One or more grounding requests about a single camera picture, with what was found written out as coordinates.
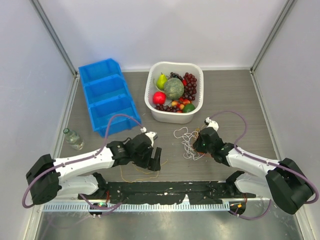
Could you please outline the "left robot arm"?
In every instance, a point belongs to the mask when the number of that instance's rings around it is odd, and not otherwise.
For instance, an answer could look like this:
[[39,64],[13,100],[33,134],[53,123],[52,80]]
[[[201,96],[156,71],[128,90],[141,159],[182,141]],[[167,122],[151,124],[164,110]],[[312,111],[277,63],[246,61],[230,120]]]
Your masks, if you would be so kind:
[[145,132],[124,141],[111,141],[106,146],[76,156],[53,159],[41,156],[26,173],[32,205],[42,205],[58,196],[83,194],[100,200],[107,192],[105,182],[88,172],[133,163],[149,171],[161,170],[162,148],[155,147],[156,132]]

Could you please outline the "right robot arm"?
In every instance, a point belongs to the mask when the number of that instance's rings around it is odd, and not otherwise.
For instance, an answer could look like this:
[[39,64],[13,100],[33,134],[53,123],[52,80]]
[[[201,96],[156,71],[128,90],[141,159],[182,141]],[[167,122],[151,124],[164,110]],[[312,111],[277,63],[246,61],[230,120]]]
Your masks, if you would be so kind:
[[230,197],[242,193],[262,196],[291,215],[319,199],[315,185],[292,159],[278,161],[254,155],[235,143],[223,142],[209,126],[199,132],[192,146],[196,152],[210,154],[218,163],[242,170],[225,186]]

